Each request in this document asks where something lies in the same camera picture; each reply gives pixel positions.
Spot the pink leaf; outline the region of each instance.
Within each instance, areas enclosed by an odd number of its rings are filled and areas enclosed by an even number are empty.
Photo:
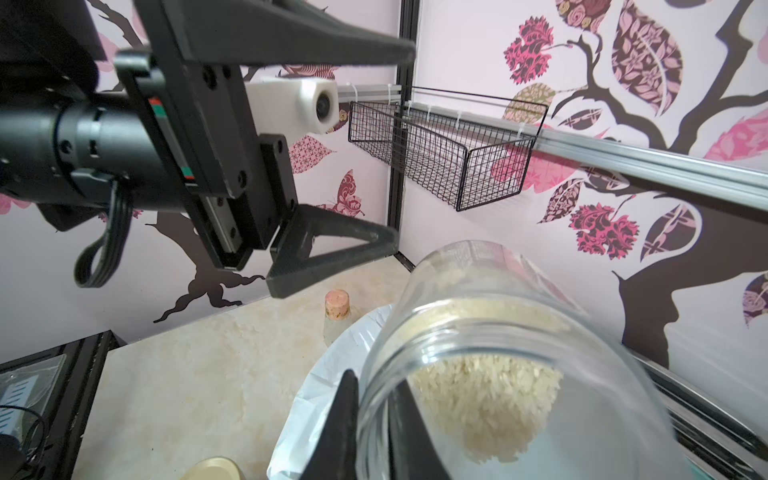
[[[742,118],[710,147],[704,158],[734,161],[754,157],[768,150],[768,109],[751,118]]]
[[[534,151],[528,164],[523,190],[533,187],[537,194],[566,181],[578,169],[579,163],[557,155]]]
[[[8,195],[0,194],[0,215],[5,215],[10,212],[13,205],[16,205],[16,207],[19,208],[26,208],[29,207],[31,203],[24,200],[17,200],[13,197],[9,197]]]
[[[305,135],[288,149],[290,166],[295,174],[309,170],[331,153],[332,150],[309,135]]]

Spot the wallpaper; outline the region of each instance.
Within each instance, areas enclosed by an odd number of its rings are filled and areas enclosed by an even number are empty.
[[[122,91],[111,64],[122,48],[147,44],[147,34],[129,0],[83,0],[108,61],[98,62],[100,91]],[[318,5],[354,25],[397,34],[399,2],[360,5],[332,0]],[[276,65],[242,68],[259,77],[320,76],[356,84],[391,83],[394,67]],[[386,221],[388,169],[346,141],[349,104],[325,134],[308,134],[290,146],[299,201],[351,217]],[[241,272],[214,268],[186,214],[134,211],[120,268],[100,289],[78,289],[72,271],[79,253],[104,230],[105,215],[68,232],[57,232],[38,209],[0,195],[0,289],[3,333],[0,362],[112,329],[128,342],[268,295],[266,251],[253,253]],[[313,254],[347,247],[336,237],[319,238]]]
[[[424,0],[415,84],[546,103],[544,128],[768,170],[767,19],[760,0]],[[541,122],[514,103],[415,99]],[[503,243],[608,335],[768,432],[768,219],[664,190],[534,152],[518,196],[461,213],[407,182],[401,250],[418,262],[450,241]]]

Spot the marble countertop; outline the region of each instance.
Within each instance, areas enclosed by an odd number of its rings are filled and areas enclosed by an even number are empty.
[[[72,478],[171,480],[214,456],[266,478],[293,397],[326,351],[325,294],[346,290],[367,313],[397,301],[408,275],[388,257],[109,352]]]

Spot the cork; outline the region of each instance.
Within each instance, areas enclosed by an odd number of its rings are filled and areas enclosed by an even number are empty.
[[[343,320],[349,315],[349,294],[344,290],[331,290],[326,294],[326,317]]]

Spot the clear glass jar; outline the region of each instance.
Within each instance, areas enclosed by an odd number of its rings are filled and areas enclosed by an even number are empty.
[[[389,477],[386,400],[404,379],[453,480],[690,477],[637,362],[501,245],[414,269],[360,378],[363,480]]]

